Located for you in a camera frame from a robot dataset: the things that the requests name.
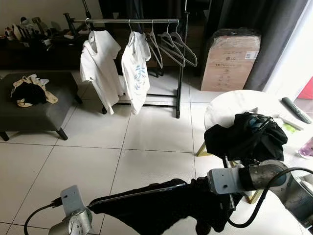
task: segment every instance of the white cloth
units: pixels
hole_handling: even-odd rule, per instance
[[[92,82],[103,106],[113,114],[112,105],[119,101],[119,95],[123,95],[114,63],[121,47],[108,31],[93,31],[93,33],[93,42],[84,42],[80,58],[80,74],[82,81]],[[91,43],[95,44],[96,51],[92,49]]]
[[[131,32],[122,56],[122,71],[126,98],[131,101],[133,114],[138,114],[150,88],[146,61],[151,58],[145,35]]]

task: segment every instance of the blue print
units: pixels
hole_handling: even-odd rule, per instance
[[[135,79],[135,89],[136,90],[140,90],[142,86],[145,85],[145,68],[144,67],[141,67],[140,65],[137,65],[136,66],[136,75],[134,77]]]

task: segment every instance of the clothes rack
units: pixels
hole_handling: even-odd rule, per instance
[[[184,12],[184,19],[182,20],[183,23],[183,41],[186,43],[187,39],[187,31],[188,31],[188,15],[189,12],[186,11],[186,5],[185,5],[185,12]],[[64,13],[64,16],[67,20],[68,26],[70,31],[72,32],[73,36],[77,38],[78,31],[75,29],[73,23],[82,23],[78,29],[81,29],[84,24],[90,23],[179,23],[178,19],[85,19],[85,20],[77,20],[75,18],[71,18],[69,16],[69,13]],[[177,92],[174,95],[170,94],[147,94],[147,96],[159,96],[159,97],[173,97],[176,98],[176,105],[159,105],[159,104],[144,104],[143,106],[151,106],[151,107],[168,107],[168,108],[175,108],[176,109],[176,118],[180,118],[180,97],[181,97],[181,85],[182,85],[182,78],[183,78],[183,71],[184,68],[180,67],[179,69],[179,80],[178,80],[178,87],[177,87]],[[117,103],[119,105],[130,105],[130,103]],[[105,114],[107,111],[103,107],[102,108],[102,113]]]

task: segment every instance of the floor tile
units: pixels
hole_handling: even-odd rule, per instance
[[[101,235],[139,235],[133,228],[110,215],[105,216],[104,224]],[[194,218],[188,217],[175,223],[162,235],[197,235],[196,224]]]
[[[190,104],[180,104],[179,119],[172,108],[143,107],[132,114],[123,148],[193,152]]]
[[[196,177],[205,177],[211,169],[224,168],[223,162],[215,155],[195,157]]]
[[[68,140],[58,140],[57,145],[121,148],[131,108],[115,105],[113,115],[103,115],[101,109],[99,100],[84,100],[65,127]]]
[[[300,99],[294,101],[295,105],[302,109],[304,112],[313,113],[313,99]]]
[[[86,92],[83,95],[83,99],[95,99],[95,100],[99,100],[99,96],[96,92],[96,90],[93,87],[92,83],[89,83]]]
[[[5,235],[8,232],[9,227],[9,224],[0,223],[0,234]]]
[[[60,192],[77,185],[85,204],[109,195],[120,150],[102,148],[54,147],[35,184],[24,201],[15,224],[23,224],[35,209],[59,197]],[[35,215],[31,226],[50,228],[64,218],[62,207]],[[100,232],[103,214],[93,215],[95,233]]]
[[[192,132],[195,152],[199,150],[204,142],[204,114],[207,105],[207,103],[191,103]]]
[[[39,229],[32,227],[28,227],[27,231],[29,235],[48,235],[49,233],[48,229]],[[23,235],[23,234],[24,234],[23,226],[14,224],[12,224],[9,232],[7,233],[7,235]]]
[[[164,76],[154,77],[149,75],[150,89],[148,93],[150,94],[176,94],[178,86],[178,75],[179,71],[177,68],[168,68],[167,73]],[[93,85],[90,83],[88,86],[83,99],[99,99]],[[181,102],[189,102],[189,85],[188,85],[188,75],[183,77],[182,87],[181,87]],[[146,101],[162,101],[162,102],[173,102],[176,101],[173,97],[158,97],[158,96],[147,96]]]
[[[0,221],[13,221],[51,149],[51,146],[0,143]]]
[[[73,114],[76,105],[72,105],[64,119],[62,128],[65,127],[71,115]],[[40,132],[18,132],[18,131],[8,131],[7,135],[10,140],[8,143],[26,143],[26,144],[42,144],[42,145],[54,145],[58,140],[59,135],[55,131],[40,131]]]
[[[86,92],[87,87],[89,86],[90,82],[88,82],[88,81],[83,82],[81,77],[80,77],[80,73],[77,70],[73,70],[73,71],[71,71],[71,73],[72,73],[72,76],[73,76],[77,86],[78,86],[77,94],[79,97],[82,98],[84,93]]]
[[[190,88],[190,102],[195,102],[195,103],[211,102],[214,98],[224,93],[224,92],[200,91],[201,80],[199,77],[194,77],[194,76],[189,78],[189,88]]]
[[[122,150],[112,187],[112,194],[152,183],[180,178],[188,183],[195,177],[191,153]],[[103,235],[137,234],[119,220],[106,215]]]
[[[235,223],[246,222],[254,210],[255,204],[248,204],[242,199],[231,220]],[[246,228],[238,229],[226,224],[221,233],[213,229],[210,235],[302,235],[298,221],[285,209],[280,200],[269,192],[255,218]]]

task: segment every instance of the empty hanger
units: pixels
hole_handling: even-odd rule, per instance
[[[176,44],[173,42],[173,39],[171,37],[171,35],[168,32],[168,27],[170,26],[170,21],[168,21],[168,25],[166,28],[166,32],[162,33],[162,34],[158,34],[159,37],[161,37],[161,40],[163,42],[165,42],[167,45],[169,45],[170,47],[172,47],[175,51],[164,47],[163,45],[159,45],[158,47],[165,53],[167,54],[170,58],[172,58],[177,64],[179,64],[182,67],[185,67],[185,58],[182,54],[182,52],[179,50],[179,48],[176,46]],[[175,56],[177,56],[178,58],[181,59],[181,61],[177,60],[176,58],[174,58],[171,54],[174,54]]]
[[[171,37],[174,37],[174,38],[176,38],[176,39],[178,40],[178,42],[173,41],[174,44],[176,44],[176,45],[179,46],[179,47],[184,47],[184,48],[187,50],[187,52],[189,52],[189,53],[192,55],[192,57],[193,57],[193,59],[194,59],[194,62],[191,62],[190,60],[188,60],[188,59],[186,59],[186,58],[185,58],[185,61],[186,61],[188,64],[190,64],[190,65],[196,67],[196,66],[198,65],[197,56],[196,56],[196,54],[192,51],[192,49],[190,49],[190,48],[184,43],[184,41],[183,41],[183,40],[181,39],[181,37],[180,37],[180,34],[177,33],[178,25],[179,25],[179,20],[178,20],[178,24],[177,24],[177,26],[176,26],[175,32],[172,32],[170,35],[171,35]]]
[[[158,45],[157,45],[157,40],[156,40],[156,36],[155,36],[155,33],[154,33],[154,29],[153,29],[153,20],[152,20],[152,31],[150,33],[147,33],[147,35],[149,36],[150,41],[152,42],[154,47],[157,49],[158,56],[155,53],[153,47],[148,43],[150,51],[152,52],[152,54],[154,55],[158,65],[162,69],[163,68],[163,60],[162,60],[161,52],[160,52],[160,50],[158,48]]]
[[[128,46],[130,47],[131,45],[134,45],[134,32],[133,32],[133,29],[131,27],[131,20],[128,19],[128,26],[129,28],[131,29],[131,33],[129,35],[129,39],[128,39]]]
[[[88,36],[88,41],[89,41],[89,44],[90,44],[91,48],[93,49],[93,51],[97,53],[97,45],[96,45],[96,41],[95,41],[95,37],[94,37],[94,31],[91,30],[89,23],[87,23],[88,19],[89,18],[85,19],[86,26],[90,31],[89,36]]]

